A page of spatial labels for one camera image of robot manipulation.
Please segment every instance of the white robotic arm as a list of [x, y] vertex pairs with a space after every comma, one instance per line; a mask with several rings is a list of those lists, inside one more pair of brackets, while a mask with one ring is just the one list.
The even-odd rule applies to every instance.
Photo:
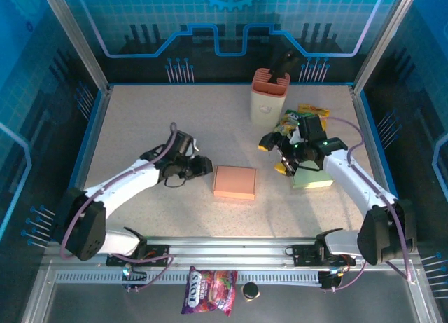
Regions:
[[[149, 161], [138, 159], [131, 167], [127, 168], [120, 174], [117, 174], [104, 183], [88, 188], [85, 191], [85, 195], [87, 197], [91, 197], [98, 190], [103, 189], [107, 183], [120, 175], [147, 164], [149, 164]], [[118, 181], [116, 184], [112, 185], [110, 189], [105, 190], [101, 195], [96, 197], [94, 201], [102, 202], [104, 204], [104, 208], [106, 209], [106, 227], [107, 219], [116, 209], [143, 190], [152, 188], [154, 185], [159, 183], [159, 176], [160, 171], [156, 169], [154, 165], [149, 165], [147, 168], [135, 172], [134, 174]], [[104, 243], [97, 254], [121, 254], [124, 256], [132, 255], [132, 253], [134, 253], [137, 249], [139, 243], [140, 238], [129, 231], [106, 229]]]
[[[350, 164], [347, 161], [347, 150], [340, 149], [333, 151], [331, 155], [326, 156], [323, 160], [323, 170], [326, 171], [337, 182], [349, 197], [355, 202], [359, 211], [366, 217], [367, 212], [370, 211], [374, 205], [378, 207], [386, 207], [386, 203], [375, 193], [371, 186], [360, 176], [356, 174], [353, 167], [356, 166], [370, 183], [375, 185], [381, 194], [384, 195], [389, 203], [393, 205], [397, 199], [394, 195], [384, 190], [365, 170], [356, 162], [354, 158], [351, 159]], [[357, 239], [359, 231], [335, 231], [325, 236], [327, 247], [331, 254], [340, 255], [346, 254], [351, 256], [361, 256], [359, 251]]]
[[146, 239], [130, 228], [107, 229], [107, 219], [130, 198], [162, 181], [166, 185], [173, 175], [187, 181], [212, 172], [211, 161], [198, 151], [193, 137], [174, 128], [167, 144], [145, 152], [120, 174], [85, 191], [69, 189], [57, 208], [51, 238], [82, 261], [96, 254], [141, 259]]
[[329, 256], [362, 256], [376, 265], [403, 256], [400, 234], [404, 233], [406, 250], [416, 248], [416, 224], [410, 202], [382, 188], [351, 157], [347, 146], [338, 138], [328, 139], [317, 115], [299, 117], [296, 129], [265, 135], [258, 148], [270, 151], [277, 147], [281, 164], [276, 169], [294, 176], [300, 163], [312, 160], [325, 170], [349, 195], [363, 215], [359, 231], [341, 228], [318, 235], [317, 251], [321, 258]]

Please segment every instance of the black lid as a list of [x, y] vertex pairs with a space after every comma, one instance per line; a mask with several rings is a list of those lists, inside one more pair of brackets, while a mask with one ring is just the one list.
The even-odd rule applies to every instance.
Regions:
[[253, 282], [248, 282], [243, 287], [243, 295], [249, 300], [258, 296], [258, 286]]

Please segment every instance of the blue wall panel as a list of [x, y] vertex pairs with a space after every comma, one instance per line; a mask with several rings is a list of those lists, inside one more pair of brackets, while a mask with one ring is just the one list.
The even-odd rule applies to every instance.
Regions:
[[[446, 1], [414, 1], [365, 88], [395, 187], [414, 203], [423, 257], [448, 247]], [[444, 274], [435, 265], [427, 270]], [[446, 288], [431, 287], [444, 313], [448, 303], [438, 297]]]
[[0, 317], [20, 322], [46, 245], [30, 209], [67, 188], [97, 89], [46, 0], [0, 0], [0, 47]]
[[[196, 81], [249, 82], [257, 68], [269, 67], [290, 48], [300, 57], [290, 72], [293, 81], [350, 82], [395, 2], [67, 1], [107, 78], [119, 83], [176, 83], [165, 68], [171, 70], [169, 59], [177, 57], [190, 60]], [[319, 76], [300, 78], [302, 67], [314, 65], [320, 65]]]

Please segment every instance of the black handle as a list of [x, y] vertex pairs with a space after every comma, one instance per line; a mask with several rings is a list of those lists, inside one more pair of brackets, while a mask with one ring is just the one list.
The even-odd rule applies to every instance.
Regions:
[[289, 72], [297, 61], [299, 57], [294, 53], [294, 51], [289, 50], [285, 54], [283, 54], [275, 63], [272, 65], [269, 70], [269, 74], [271, 74], [271, 79], [269, 79], [269, 83], [277, 83], [278, 78], [284, 78], [285, 73]]

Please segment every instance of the speckled tabletop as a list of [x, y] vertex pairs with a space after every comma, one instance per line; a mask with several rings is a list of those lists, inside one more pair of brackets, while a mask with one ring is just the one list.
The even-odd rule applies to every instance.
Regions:
[[[338, 184], [293, 190], [290, 179], [274, 170], [278, 153], [257, 149], [270, 129], [251, 124], [250, 101], [250, 85], [115, 86], [86, 187], [114, 176], [143, 152], [165, 143], [172, 121], [199, 140], [201, 154], [214, 165], [254, 167], [257, 182], [254, 201], [214, 197], [212, 174], [181, 188], [159, 184], [127, 201], [109, 224], [171, 237], [314, 237], [331, 228], [360, 228], [361, 214]], [[292, 85], [283, 108], [297, 109], [299, 103], [328, 108], [332, 116], [358, 124], [347, 86]], [[328, 121], [327, 134], [348, 146], [360, 140], [354, 129], [337, 121]], [[372, 174], [364, 147], [353, 156]]]

